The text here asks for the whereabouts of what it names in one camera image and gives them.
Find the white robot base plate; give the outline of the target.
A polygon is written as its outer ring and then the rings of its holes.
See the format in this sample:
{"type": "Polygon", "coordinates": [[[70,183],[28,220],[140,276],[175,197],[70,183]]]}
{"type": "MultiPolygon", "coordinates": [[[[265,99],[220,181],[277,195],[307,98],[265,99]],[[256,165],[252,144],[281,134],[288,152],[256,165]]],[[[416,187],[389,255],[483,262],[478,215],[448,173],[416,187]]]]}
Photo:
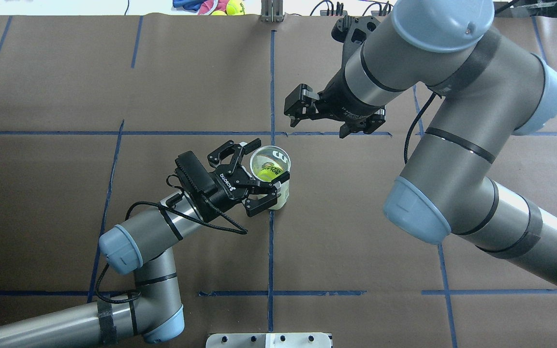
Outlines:
{"type": "Polygon", "coordinates": [[[211,334],[206,348],[332,348],[331,334],[291,333],[217,333],[211,334]]]}

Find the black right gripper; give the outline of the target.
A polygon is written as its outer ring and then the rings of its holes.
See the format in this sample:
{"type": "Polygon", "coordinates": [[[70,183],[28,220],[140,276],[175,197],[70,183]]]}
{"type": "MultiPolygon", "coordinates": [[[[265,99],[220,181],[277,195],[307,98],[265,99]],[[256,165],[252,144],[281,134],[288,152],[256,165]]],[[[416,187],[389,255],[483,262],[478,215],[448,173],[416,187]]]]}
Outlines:
{"type": "Polygon", "coordinates": [[[349,89],[344,68],[340,69],[326,88],[315,93],[307,84],[300,84],[285,98],[284,114],[295,128],[305,119],[318,120],[324,116],[345,122],[339,129],[339,138],[353,133],[372,134],[385,123],[385,116],[371,116],[384,105],[369,105],[360,101],[349,89]]]}

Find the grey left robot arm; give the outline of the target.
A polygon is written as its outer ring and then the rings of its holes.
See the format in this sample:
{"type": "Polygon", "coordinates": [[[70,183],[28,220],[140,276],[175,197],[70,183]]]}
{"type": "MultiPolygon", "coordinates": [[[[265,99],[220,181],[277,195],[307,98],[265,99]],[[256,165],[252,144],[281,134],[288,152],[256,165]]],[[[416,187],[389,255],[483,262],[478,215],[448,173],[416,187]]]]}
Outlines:
{"type": "Polygon", "coordinates": [[[247,234],[226,212],[241,203],[253,217],[288,197],[291,159],[275,146],[225,142],[207,156],[207,171],[193,152],[176,160],[175,191],[158,203],[138,201],[123,222],[100,236],[106,270],[133,273],[134,288],[97,301],[0,326],[0,348],[112,346],[141,335],[169,341],[184,330],[173,247],[199,227],[247,234]]]}

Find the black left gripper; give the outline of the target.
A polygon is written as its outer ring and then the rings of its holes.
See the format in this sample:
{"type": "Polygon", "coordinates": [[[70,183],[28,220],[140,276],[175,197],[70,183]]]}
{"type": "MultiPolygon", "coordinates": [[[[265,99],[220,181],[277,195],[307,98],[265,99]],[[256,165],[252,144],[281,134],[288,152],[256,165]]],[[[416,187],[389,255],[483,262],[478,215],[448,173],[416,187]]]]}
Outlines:
{"type": "MultiPolygon", "coordinates": [[[[243,157],[261,145],[262,141],[259,138],[245,145],[229,140],[208,154],[208,163],[217,168],[221,161],[232,156],[228,168],[236,170],[243,157]]],[[[245,172],[239,168],[235,174],[235,177],[230,177],[224,170],[209,173],[204,167],[196,169],[196,207],[201,216],[218,216],[217,211],[227,212],[248,195],[248,188],[236,185],[237,180],[247,180],[245,172]]],[[[277,203],[278,183],[289,181],[290,175],[290,172],[285,172],[271,182],[258,180],[261,188],[253,188],[252,194],[244,200],[247,216],[253,217],[274,206],[277,203]]]]}

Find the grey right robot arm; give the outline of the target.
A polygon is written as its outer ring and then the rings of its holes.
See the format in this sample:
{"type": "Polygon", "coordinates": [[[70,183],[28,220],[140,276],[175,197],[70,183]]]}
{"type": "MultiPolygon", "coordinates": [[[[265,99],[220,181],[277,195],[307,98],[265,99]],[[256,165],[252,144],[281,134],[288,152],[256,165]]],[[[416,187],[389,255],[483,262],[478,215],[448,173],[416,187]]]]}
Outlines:
{"type": "Polygon", "coordinates": [[[486,176],[510,136],[557,116],[557,72],[493,27],[490,0],[398,0],[391,13],[344,17],[332,29],[342,66],[326,88],[305,84],[284,114],[371,134],[384,107],[418,82],[443,98],[384,203],[384,215],[426,243],[473,243],[557,286],[557,217],[486,176]]]}

